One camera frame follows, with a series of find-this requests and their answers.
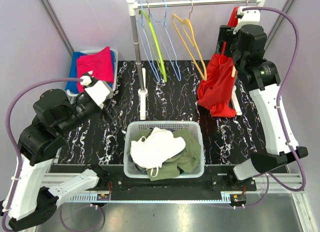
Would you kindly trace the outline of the cream white hanger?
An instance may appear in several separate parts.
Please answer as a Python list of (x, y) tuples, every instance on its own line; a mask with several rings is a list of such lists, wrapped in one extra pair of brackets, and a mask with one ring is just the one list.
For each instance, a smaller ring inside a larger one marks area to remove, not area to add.
[(221, 53), (220, 53), (220, 58), (219, 58), (219, 63), (224, 64), (227, 60), (230, 62), (232, 68), (231, 68), (231, 77), (235, 78), (236, 76), (236, 68), (234, 63), (232, 62), (232, 59), (230, 57), (225, 56), (225, 49), (226, 49), (227, 43), (224, 42), (222, 45)]

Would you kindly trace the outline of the white pink garment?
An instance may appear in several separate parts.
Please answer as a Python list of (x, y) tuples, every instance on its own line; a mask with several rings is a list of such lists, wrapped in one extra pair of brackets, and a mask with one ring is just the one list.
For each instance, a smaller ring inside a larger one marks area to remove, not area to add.
[(182, 137), (175, 137), (173, 132), (155, 127), (143, 129), (133, 137), (128, 155), (140, 167), (146, 168), (151, 179), (160, 175), (162, 165), (175, 156), (179, 156), (186, 147)]

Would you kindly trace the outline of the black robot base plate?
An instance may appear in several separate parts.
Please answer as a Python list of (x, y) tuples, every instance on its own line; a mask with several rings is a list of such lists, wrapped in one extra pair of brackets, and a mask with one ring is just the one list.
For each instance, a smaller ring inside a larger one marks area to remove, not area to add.
[(111, 202), (115, 203), (229, 203), (232, 194), (264, 193), (266, 188), (278, 188), (273, 178), (260, 176), (237, 186), (227, 183), (232, 165), (205, 165), (197, 178), (150, 181), (124, 173), (122, 165), (105, 165), (111, 182)]

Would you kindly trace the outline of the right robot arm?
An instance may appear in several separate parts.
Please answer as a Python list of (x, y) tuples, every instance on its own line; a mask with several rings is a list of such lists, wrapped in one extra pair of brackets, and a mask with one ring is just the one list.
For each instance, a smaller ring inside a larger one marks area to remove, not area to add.
[(255, 176), (305, 158), (309, 153), (295, 139), (278, 95), (281, 80), (276, 65), (264, 58), (267, 34), (260, 25), (246, 24), (240, 29), (222, 25), (217, 49), (230, 56), (238, 78), (253, 100), (265, 136), (266, 153), (254, 153), (227, 175), (228, 187), (239, 190)]

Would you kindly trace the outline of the yellow hanger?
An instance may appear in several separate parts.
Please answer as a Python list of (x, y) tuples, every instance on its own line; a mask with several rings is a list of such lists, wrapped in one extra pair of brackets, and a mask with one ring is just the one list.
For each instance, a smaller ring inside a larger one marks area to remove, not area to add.
[[(178, 15), (176, 15), (175, 13), (172, 14), (172, 17), (171, 17), (171, 22), (180, 38), (180, 40), (182, 41), (183, 45), (185, 46), (188, 54), (190, 55), (191, 57), (191, 60), (192, 62), (194, 63), (197, 71), (199, 72), (201, 78), (204, 80), (204, 81), (207, 81), (208, 79), (208, 74), (207, 74), (207, 68), (206, 68), (206, 65), (204, 63), (204, 60), (203, 60), (203, 57), (202, 57), (202, 54), (200, 52), (200, 49), (198, 47), (198, 44), (196, 42), (196, 39), (195, 39), (195, 33), (194, 33), (194, 29), (193, 29), (193, 25), (191, 23), (191, 20), (190, 20), (190, 17), (191, 17), (191, 13), (193, 12), (193, 2), (192, 0), (189, 0), (190, 1), (190, 4), (191, 4), (191, 11), (189, 12), (189, 15), (188, 15), (188, 19), (181, 19)], [(180, 25), (181, 25), (181, 28), (183, 29), (185, 35), (187, 36), (190, 44), (192, 45), (192, 47), (196, 50), (197, 52), (197, 55), (199, 57), (199, 60), (200, 60), (200, 63), (202, 65), (202, 69), (200, 68), (200, 66), (198, 65), (198, 63), (196, 62), (196, 59), (195, 57), (193, 56), (191, 50), (189, 49), (186, 41), (184, 40), (180, 30), (178, 29), (178, 26), (176, 25), (175, 22), (179, 22)]]

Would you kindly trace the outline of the olive green tank top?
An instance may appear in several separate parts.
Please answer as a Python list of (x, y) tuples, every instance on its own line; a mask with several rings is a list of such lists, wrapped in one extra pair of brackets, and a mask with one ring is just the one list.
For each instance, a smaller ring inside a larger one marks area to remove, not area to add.
[(160, 169), (160, 175), (151, 181), (172, 179), (180, 175), (180, 169), (191, 173), (200, 161), (201, 147), (197, 140), (187, 129), (172, 131), (175, 137), (182, 137), (186, 147), (178, 156), (168, 159)]

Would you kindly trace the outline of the red tank top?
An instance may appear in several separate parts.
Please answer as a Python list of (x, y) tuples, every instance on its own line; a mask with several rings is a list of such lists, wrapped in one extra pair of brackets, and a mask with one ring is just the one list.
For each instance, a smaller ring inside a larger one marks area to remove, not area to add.
[(213, 117), (232, 118), (236, 116), (236, 110), (230, 107), (236, 77), (231, 77), (230, 62), (220, 64), (219, 58), (220, 54), (215, 53), (206, 67), (207, 81), (202, 80), (199, 84), (197, 103)]

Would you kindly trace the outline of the neon green hanger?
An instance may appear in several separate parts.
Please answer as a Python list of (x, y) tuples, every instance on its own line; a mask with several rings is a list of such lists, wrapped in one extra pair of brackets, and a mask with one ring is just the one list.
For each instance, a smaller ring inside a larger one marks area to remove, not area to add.
[(147, 6), (148, 8), (148, 13), (146, 13), (146, 11), (144, 10), (144, 6), (143, 3), (141, 1), (138, 2), (138, 4), (140, 4), (140, 10), (139, 10), (139, 14), (141, 15), (141, 27), (143, 28), (143, 31), (145, 32), (145, 27), (144, 27), (144, 23), (143, 23), (143, 16), (145, 17), (147, 24), (149, 26), (154, 44), (155, 44), (155, 48), (158, 54), (158, 58), (155, 60), (158, 68), (160, 70), (160, 73), (163, 76), (163, 80), (164, 82), (167, 82), (167, 74), (166, 74), (166, 69), (165, 69), (165, 64), (164, 64), (164, 60), (163, 60), (163, 56), (162, 56), (162, 52), (160, 49), (160, 45), (157, 39), (157, 35), (156, 35), (156, 31), (154, 29), (153, 23), (151, 22), (151, 14), (150, 14), (150, 7)]

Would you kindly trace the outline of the blue-grey tank top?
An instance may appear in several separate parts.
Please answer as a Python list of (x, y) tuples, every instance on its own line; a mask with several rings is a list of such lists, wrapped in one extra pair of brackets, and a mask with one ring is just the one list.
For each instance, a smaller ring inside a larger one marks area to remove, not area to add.
[(136, 168), (140, 173), (145, 174), (145, 175), (148, 174), (146, 168), (140, 167), (138, 164), (136, 164), (136, 163), (133, 161), (133, 159), (132, 159), (131, 156), (128, 157), (128, 160), (134, 164), (135, 168)]

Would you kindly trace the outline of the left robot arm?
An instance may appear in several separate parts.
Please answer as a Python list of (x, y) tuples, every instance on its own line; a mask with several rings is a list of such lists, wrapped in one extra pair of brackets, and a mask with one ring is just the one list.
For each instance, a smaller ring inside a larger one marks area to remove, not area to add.
[(17, 141), (21, 160), (10, 193), (1, 203), (1, 214), (9, 216), (9, 227), (19, 232), (46, 222), (65, 201), (88, 189), (103, 190), (109, 173), (99, 165), (90, 165), (80, 175), (56, 186), (45, 187), (42, 181), (70, 131), (89, 118), (98, 116), (112, 122), (119, 107), (106, 110), (113, 91), (86, 89), (70, 103), (61, 89), (44, 92), (34, 103), (35, 117)]

